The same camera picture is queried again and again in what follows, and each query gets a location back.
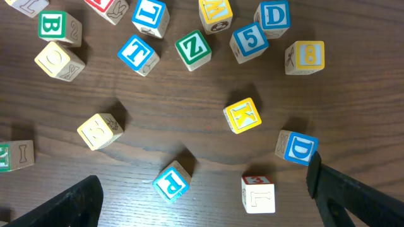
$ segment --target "wooden table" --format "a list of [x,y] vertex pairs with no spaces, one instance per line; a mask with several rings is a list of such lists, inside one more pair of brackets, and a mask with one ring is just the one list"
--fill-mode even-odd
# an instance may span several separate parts
[[[189,72],[174,42],[202,30],[192,0],[166,0],[163,40],[140,35],[161,57],[145,78],[117,57],[132,34],[136,1],[117,26],[82,0],[50,0],[83,24],[86,62],[71,83],[48,77],[33,61],[47,45],[37,17],[0,3],[0,136],[33,139],[34,166],[0,175],[0,218],[16,219],[89,175],[104,188],[100,226],[323,226],[307,192],[305,166],[274,155],[279,130],[319,139],[323,163],[404,201],[404,3],[401,0],[290,0],[292,27],[253,61],[239,65],[232,32],[253,21],[257,0],[233,0],[230,29],[206,37],[212,60]],[[285,49],[323,40],[326,68],[286,76]],[[232,100],[258,100],[263,123],[235,135],[223,116]],[[77,133],[110,112],[125,133],[90,151]],[[166,204],[152,180],[170,160],[193,172],[191,189]],[[241,175],[276,182],[276,213],[248,215]]]

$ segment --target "yellow letter e block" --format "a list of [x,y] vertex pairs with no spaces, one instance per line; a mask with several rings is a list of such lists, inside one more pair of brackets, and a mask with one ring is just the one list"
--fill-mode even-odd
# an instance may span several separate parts
[[55,42],[49,42],[35,62],[50,77],[67,82],[72,81],[86,66],[74,53]]
[[230,28],[233,12],[229,0],[199,0],[199,17],[207,35]]
[[109,113],[95,114],[84,122],[77,132],[92,151],[105,148],[124,133],[121,126]]
[[251,98],[239,101],[223,109],[227,123],[236,134],[256,127],[262,123]]
[[309,75],[325,67],[323,41],[296,41],[285,51],[286,75]]

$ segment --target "toy cube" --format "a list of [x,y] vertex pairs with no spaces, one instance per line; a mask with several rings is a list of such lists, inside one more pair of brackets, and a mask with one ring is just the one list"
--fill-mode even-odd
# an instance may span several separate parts
[[275,154],[287,161],[309,166],[317,146],[317,138],[282,130],[279,133]]
[[190,71],[201,67],[212,58],[212,51],[199,30],[179,39],[175,47]]
[[275,212],[275,185],[268,177],[241,177],[241,193],[247,213]]
[[153,182],[153,187],[166,202],[173,203],[188,191],[190,183],[191,176],[178,161],[173,161],[160,172]]
[[199,0],[199,17],[207,35],[230,28],[233,12],[229,0]]
[[113,25],[117,25],[129,9],[125,0],[85,0],[85,2]]
[[38,36],[46,41],[59,42],[67,47],[81,46],[81,23],[63,11],[39,13]]
[[92,151],[105,148],[124,133],[121,126],[109,113],[95,114],[84,122],[77,132]]
[[48,0],[6,0],[6,3],[31,18],[49,5]]
[[160,60],[156,52],[137,35],[126,42],[118,57],[142,76],[147,76]]
[[35,58],[35,62],[50,77],[70,82],[86,66],[74,53],[50,42]]
[[227,123],[236,134],[256,127],[262,123],[251,98],[246,98],[223,109]]
[[0,172],[9,172],[35,163],[32,141],[0,143]]
[[324,67],[323,41],[296,41],[285,51],[287,75],[308,75],[320,71]]
[[230,47],[239,64],[260,56],[269,46],[257,22],[236,30],[230,39]]
[[169,11],[164,3],[156,0],[138,0],[132,22],[141,33],[163,38],[169,21]]
[[269,1],[259,4],[254,15],[267,39],[281,37],[290,28],[288,1]]

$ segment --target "green block face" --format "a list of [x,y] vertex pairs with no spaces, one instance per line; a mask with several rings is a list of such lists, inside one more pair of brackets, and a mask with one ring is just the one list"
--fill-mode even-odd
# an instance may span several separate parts
[[211,53],[208,43],[199,30],[182,37],[175,43],[175,46],[188,65],[194,64]]
[[0,144],[0,172],[11,169],[11,150],[9,144]]
[[40,38],[64,38],[66,12],[42,11],[39,13],[38,36]]

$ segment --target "blue block face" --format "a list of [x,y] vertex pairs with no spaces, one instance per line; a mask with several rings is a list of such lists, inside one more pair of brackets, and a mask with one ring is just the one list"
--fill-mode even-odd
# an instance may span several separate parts
[[132,21],[149,28],[157,28],[162,20],[165,4],[156,0],[138,0]]
[[264,30],[289,28],[289,3],[287,1],[262,2],[261,21]]
[[269,43],[265,38],[264,31],[259,27],[258,22],[236,30],[233,33],[233,36],[244,57],[247,57],[269,46]]
[[285,160],[308,166],[317,151],[318,139],[292,132],[285,152]]
[[154,188],[169,203],[173,203],[182,196],[189,185],[179,172],[174,168],[168,168],[154,182]]
[[153,55],[154,50],[137,35],[133,35],[118,52],[122,59],[134,71],[139,71]]

